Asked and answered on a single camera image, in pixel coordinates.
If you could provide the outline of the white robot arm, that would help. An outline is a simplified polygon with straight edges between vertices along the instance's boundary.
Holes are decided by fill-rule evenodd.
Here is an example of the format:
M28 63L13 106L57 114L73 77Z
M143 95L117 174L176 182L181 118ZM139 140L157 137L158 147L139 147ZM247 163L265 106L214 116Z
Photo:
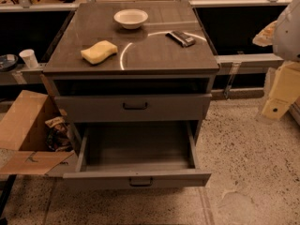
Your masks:
M300 97L300 0L292 0L252 42L261 47L271 45L273 54L284 60L271 85L264 87L264 103L258 113L261 120L272 123Z

